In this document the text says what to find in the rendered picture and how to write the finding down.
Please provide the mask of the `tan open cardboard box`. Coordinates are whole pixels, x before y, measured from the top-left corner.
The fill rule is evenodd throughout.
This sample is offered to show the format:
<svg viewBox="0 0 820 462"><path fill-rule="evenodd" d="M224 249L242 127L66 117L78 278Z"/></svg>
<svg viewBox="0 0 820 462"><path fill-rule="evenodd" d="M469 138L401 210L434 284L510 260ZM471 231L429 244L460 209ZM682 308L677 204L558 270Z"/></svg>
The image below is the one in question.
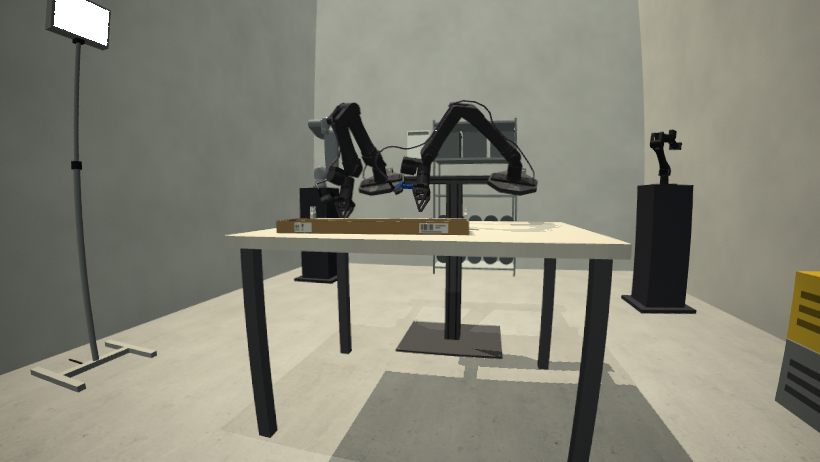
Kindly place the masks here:
<svg viewBox="0 0 820 462"><path fill-rule="evenodd" d="M469 235L469 222L468 219L288 219L276 221L276 232Z"/></svg>

